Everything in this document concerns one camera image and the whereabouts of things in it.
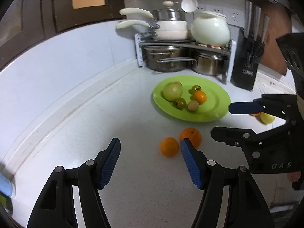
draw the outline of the knife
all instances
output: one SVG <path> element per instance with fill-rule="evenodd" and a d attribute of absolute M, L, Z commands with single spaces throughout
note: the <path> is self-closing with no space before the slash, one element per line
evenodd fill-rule
<path fill-rule="evenodd" d="M 260 19 L 261 19 L 262 9 L 258 6 L 254 6 L 254 18 L 253 18 L 253 39 L 257 40 L 257 35 L 259 33 Z"/>
<path fill-rule="evenodd" d="M 267 29 L 268 29 L 268 24 L 269 24 L 269 16 L 268 15 L 264 15 L 264 25 L 263 25 L 263 32 L 262 32 L 262 43 L 264 43 L 265 37 L 266 37 L 266 33 L 267 33 Z"/>
<path fill-rule="evenodd" d="M 251 24 L 252 2 L 245 0 L 245 28 L 244 37 L 248 38 Z"/>

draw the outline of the orange fruit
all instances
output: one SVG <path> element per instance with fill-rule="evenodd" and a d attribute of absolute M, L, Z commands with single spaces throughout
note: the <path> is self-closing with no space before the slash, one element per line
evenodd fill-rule
<path fill-rule="evenodd" d="M 168 137 L 161 142 L 161 153 L 167 157 L 172 157 L 178 153 L 179 146 L 176 139 Z"/>
<path fill-rule="evenodd" d="M 179 141 L 189 138 L 192 145 L 197 148 L 202 143 L 201 133 L 196 128 L 186 128 L 179 135 Z"/>
<path fill-rule="evenodd" d="M 206 102 L 206 100 L 207 100 L 207 96 L 206 96 L 206 94 L 204 93 L 204 92 L 202 92 L 202 91 L 196 91 L 195 93 L 194 93 L 194 99 L 201 105 L 201 104 L 203 104 L 203 103 L 205 103 Z"/>
<path fill-rule="evenodd" d="M 261 115 L 261 112 L 257 113 L 257 114 L 250 114 L 250 116 L 259 116 Z"/>

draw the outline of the cooking pot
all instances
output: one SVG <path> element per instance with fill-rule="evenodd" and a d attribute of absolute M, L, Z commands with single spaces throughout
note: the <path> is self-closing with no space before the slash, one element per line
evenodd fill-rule
<path fill-rule="evenodd" d="M 227 17 L 221 13 L 196 11 L 191 25 L 195 41 L 204 45 L 225 46 L 230 41 Z"/>
<path fill-rule="evenodd" d="M 195 61 L 192 61 L 191 68 L 199 74 L 217 76 L 224 72 L 224 61 L 226 58 L 222 54 L 197 50 L 194 53 Z"/>
<path fill-rule="evenodd" d="M 188 49 L 174 46 L 153 46 L 144 47 L 147 53 L 147 65 L 158 72 L 177 72 L 188 67 L 192 59 L 187 57 Z"/>
<path fill-rule="evenodd" d="M 121 15 L 128 15 L 132 13 L 140 13 L 147 18 L 154 20 L 154 25 L 150 26 L 147 22 L 141 20 L 124 20 L 116 24 L 116 29 L 124 29 L 133 25 L 141 25 L 153 29 L 153 39 L 155 40 L 186 40 L 190 38 L 190 30 L 185 21 L 184 12 L 179 9 L 172 9 L 171 7 L 176 2 L 165 1 L 163 5 L 166 8 L 154 10 L 150 13 L 147 10 L 140 8 L 124 8 L 120 10 Z"/>

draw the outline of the textured blue pad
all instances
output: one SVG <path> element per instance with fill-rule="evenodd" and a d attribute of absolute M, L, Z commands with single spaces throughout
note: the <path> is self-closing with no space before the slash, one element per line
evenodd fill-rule
<path fill-rule="evenodd" d="M 120 154 L 121 146 L 120 143 L 115 144 L 115 146 L 112 148 L 108 158 L 106 159 L 106 162 L 104 166 L 101 169 L 101 176 L 100 176 L 100 182 L 99 187 L 101 189 L 104 188 L 107 184 L 109 184 L 112 173 L 114 171 L 115 165 L 117 163 L 119 154 Z"/>
<path fill-rule="evenodd" d="M 239 102 L 229 105 L 231 114 L 257 114 L 262 110 L 263 108 L 257 102 Z"/>
<path fill-rule="evenodd" d="M 201 189 L 204 184 L 201 179 L 201 171 L 185 140 L 182 140 L 180 148 L 193 184 Z"/>

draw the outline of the green plate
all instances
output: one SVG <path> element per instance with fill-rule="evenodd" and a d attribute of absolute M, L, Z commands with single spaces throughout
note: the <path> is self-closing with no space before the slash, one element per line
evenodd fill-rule
<path fill-rule="evenodd" d="M 199 85 L 202 88 L 202 91 L 206 93 L 207 101 L 200 105 L 194 113 L 173 107 L 171 102 L 162 96 L 162 90 L 166 84 L 175 81 L 182 83 L 183 94 L 181 97 L 187 103 L 191 101 L 192 95 L 189 91 L 194 85 Z M 201 77 L 187 75 L 171 77 L 158 83 L 153 90 L 153 99 L 164 112 L 188 122 L 210 122 L 220 119 L 228 113 L 228 106 L 231 103 L 228 93 L 218 84 Z"/>

